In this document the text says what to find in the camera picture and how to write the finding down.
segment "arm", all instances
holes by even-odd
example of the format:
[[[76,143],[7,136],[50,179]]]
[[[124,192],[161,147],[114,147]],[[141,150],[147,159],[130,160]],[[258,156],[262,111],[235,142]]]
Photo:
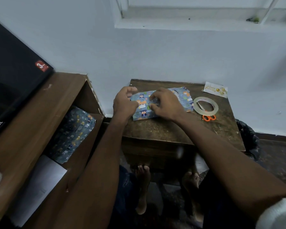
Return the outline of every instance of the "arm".
[[[119,183],[122,133],[138,103],[129,101],[134,87],[124,87],[113,102],[113,117],[54,228],[107,228]]]
[[[155,97],[160,107],[152,110],[184,130],[243,212],[257,221],[265,209],[286,197],[286,184],[186,113],[171,91],[161,88],[150,96]]]

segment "person's left arm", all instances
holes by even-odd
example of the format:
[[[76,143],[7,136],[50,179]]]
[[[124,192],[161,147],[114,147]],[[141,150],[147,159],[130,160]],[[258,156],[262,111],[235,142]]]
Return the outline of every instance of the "person's left arm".
[[[124,127],[138,103],[123,87],[113,102],[113,117],[91,160],[58,214],[54,228],[107,228],[119,183],[119,154]]]

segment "brown tabletop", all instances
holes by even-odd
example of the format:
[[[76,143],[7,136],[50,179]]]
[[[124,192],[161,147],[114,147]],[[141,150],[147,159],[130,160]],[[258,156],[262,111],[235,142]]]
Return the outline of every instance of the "brown tabletop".
[[[136,87],[138,92],[157,90],[160,87],[178,88],[185,86],[190,91],[192,99],[200,96],[211,98],[219,107],[219,110],[216,113],[216,120],[205,122],[202,120],[202,116],[195,111],[188,114],[193,114],[198,120],[201,120],[207,128],[222,138],[225,138],[238,150],[245,151],[244,143],[235,122],[229,100],[202,92],[204,84],[132,79],[130,81],[130,86]],[[124,130],[123,136],[153,141],[193,144],[180,127],[161,118],[138,121],[134,121],[131,118]]]

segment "white sleeve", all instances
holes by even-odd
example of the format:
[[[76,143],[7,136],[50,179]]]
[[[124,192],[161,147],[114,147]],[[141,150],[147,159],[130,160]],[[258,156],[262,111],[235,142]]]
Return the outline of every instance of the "white sleeve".
[[[286,229],[286,198],[266,209],[255,229]]]

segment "tape roll core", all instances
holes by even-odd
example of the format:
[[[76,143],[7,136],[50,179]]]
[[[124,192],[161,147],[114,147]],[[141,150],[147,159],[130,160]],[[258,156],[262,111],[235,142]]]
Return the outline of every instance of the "tape roll core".
[[[197,102],[198,101],[205,101],[205,102],[208,102],[210,105],[212,105],[213,106],[213,108],[214,108],[214,110],[213,111],[210,111],[210,112],[208,112],[208,111],[203,111],[201,108],[199,108],[199,106],[197,105]],[[200,115],[204,115],[204,116],[213,116],[213,115],[215,115],[216,113],[217,113],[217,111],[218,111],[218,105],[217,105],[217,103],[214,101],[214,100],[212,100],[212,99],[210,99],[210,98],[208,98],[208,97],[197,97],[196,99],[194,99],[194,110],[196,111],[196,112],[198,112]]]

